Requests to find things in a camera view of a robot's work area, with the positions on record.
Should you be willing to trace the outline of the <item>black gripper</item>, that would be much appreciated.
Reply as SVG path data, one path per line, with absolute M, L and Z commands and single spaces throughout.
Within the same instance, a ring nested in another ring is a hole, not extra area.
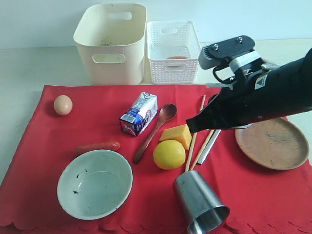
M 307 59 L 248 75 L 236 73 L 233 88 L 222 88 L 196 116 L 186 120 L 191 133 L 229 129 L 307 111 Z

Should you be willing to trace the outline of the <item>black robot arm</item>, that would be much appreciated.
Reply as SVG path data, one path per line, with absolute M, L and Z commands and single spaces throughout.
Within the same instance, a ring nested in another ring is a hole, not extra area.
M 251 73 L 242 84 L 222 87 L 196 116 L 186 120 L 192 133 L 245 127 L 312 109 L 312 53 L 264 74 Z

